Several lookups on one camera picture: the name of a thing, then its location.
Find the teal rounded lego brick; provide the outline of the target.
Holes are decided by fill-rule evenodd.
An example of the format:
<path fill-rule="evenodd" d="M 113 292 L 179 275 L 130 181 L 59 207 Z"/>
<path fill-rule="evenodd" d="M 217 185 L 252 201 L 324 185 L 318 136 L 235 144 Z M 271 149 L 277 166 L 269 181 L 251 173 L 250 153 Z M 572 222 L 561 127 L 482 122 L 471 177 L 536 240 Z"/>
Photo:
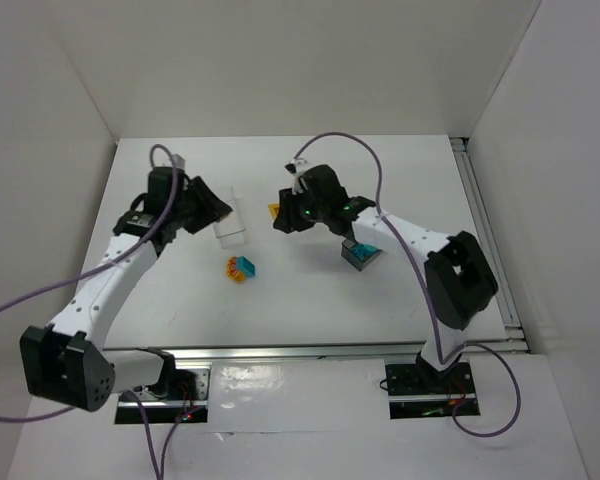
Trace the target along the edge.
<path fill-rule="evenodd" d="M 367 261 L 380 253 L 380 250 L 374 246 L 356 243 L 351 248 L 352 254 L 360 261 Z"/>

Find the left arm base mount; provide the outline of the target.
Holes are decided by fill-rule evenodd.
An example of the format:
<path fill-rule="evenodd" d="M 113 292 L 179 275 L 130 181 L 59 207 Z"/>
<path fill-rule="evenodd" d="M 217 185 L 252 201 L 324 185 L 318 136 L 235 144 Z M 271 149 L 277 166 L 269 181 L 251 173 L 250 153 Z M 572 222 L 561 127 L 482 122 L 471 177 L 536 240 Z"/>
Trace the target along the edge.
<path fill-rule="evenodd" d="M 184 424 L 206 424 L 208 422 L 211 364 L 209 362 L 182 363 L 177 365 L 176 379 L 165 393 L 158 393 L 149 386 L 133 387 L 131 393 L 121 393 L 116 403 L 114 423 L 116 425 L 140 425 L 143 423 L 140 407 L 134 397 L 142 403 L 150 425 L 167 425 L 184 416 Z"/>

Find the teal rectangular lego brick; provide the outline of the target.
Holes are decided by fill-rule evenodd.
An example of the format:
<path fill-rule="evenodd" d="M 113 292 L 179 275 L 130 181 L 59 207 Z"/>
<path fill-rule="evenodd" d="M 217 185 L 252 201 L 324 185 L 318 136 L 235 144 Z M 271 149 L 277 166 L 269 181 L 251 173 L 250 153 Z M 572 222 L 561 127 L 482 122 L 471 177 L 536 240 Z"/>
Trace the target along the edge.
<path fill-rule="evenodd" d="M 255 265 L 245 256 L 240 256 L 236 258 L 236 268 L 240 272 L 242 272 L 247 278 L 251 278 L 256 275 Z"/>

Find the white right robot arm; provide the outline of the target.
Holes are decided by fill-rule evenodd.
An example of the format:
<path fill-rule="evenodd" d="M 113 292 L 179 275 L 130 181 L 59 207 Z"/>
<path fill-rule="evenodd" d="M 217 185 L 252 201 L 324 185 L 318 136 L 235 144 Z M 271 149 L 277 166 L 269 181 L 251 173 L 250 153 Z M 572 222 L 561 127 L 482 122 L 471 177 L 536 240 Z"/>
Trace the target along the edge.
<path fill-rule="evenodd" d="M 328 165 L 288 163 L 290 187 L 279 191 L 273 226 L 286 234 L 317 224 L 356 244 L 369 245 L 408 261 L 424 288 L 432 315 L 431 333 L 420 358 L 437 372 L 457 361 L 467 344 L 466 329 L 498 292 L 498 284 L 476 237 L 436 232 L 386 213 L 363 196 L 350 196 Z"/>

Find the yellow lego brick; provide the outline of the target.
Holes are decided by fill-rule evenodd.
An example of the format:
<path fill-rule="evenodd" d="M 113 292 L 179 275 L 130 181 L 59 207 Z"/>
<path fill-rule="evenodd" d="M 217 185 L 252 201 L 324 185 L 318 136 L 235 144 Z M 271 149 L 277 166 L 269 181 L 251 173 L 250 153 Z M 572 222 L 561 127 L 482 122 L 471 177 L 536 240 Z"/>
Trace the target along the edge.
<path fill-rule="evenodd" d="M 275 220 L 279 215 L 280 205 L 278 203 L 269 204 L 268 209 L 272 219 Z"/>

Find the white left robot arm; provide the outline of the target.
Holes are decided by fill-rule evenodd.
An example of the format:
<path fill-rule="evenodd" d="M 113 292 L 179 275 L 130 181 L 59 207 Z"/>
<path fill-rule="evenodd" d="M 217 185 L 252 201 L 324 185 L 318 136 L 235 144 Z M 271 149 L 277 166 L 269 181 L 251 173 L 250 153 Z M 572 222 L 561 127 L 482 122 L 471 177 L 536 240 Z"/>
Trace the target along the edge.
<path fill-rule="evenodd" d="M 167 397 L 188 375 L 156 348 L 106 353 L 114 320 L 139 280 L 180 230 L 195 234 L 232 212 L 201 177 L 155 167 L 146 192 L 117 221 L 96 274 L 45 327 L 28 327 L 19 347 L 30 394 L 88 412 L 110 395 L 146 388 Z"/>

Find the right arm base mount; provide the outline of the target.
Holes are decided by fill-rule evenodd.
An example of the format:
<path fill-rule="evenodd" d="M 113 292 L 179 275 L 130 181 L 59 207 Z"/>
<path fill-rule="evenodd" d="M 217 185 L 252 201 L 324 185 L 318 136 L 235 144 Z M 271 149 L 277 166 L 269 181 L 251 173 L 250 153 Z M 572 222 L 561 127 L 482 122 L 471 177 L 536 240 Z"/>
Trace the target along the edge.
<path fill-rule="evenodd" d="M 425 377 L 414 362 L 387 364 L 379 387 L 388 395 L 391 420 L 479 416 L 480 407 L 468 362 L 442 378 Z"/>

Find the dark grey translucent container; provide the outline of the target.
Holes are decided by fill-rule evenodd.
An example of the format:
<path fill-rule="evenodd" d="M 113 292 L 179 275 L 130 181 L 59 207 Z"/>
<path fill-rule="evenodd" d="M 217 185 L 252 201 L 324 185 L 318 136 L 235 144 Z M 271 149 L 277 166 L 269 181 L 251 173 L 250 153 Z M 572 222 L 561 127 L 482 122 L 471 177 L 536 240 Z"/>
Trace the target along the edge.
<path fill-rule="evenodd" d="M 371 263 L 373 263 L 382 251 L 372 245 L 358 243 L 349 239 L 345 239 L 341 244 L 341 256 L 357 271 L 364 271 Z"/>

